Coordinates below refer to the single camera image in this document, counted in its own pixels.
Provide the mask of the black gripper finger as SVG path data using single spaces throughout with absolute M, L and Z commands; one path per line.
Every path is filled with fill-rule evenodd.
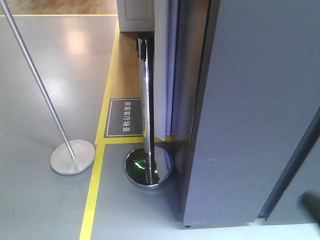
M 307 211 L 312 219 L 320 224 L 320 195 L 306 191 L 299 197 L 299 204 Z

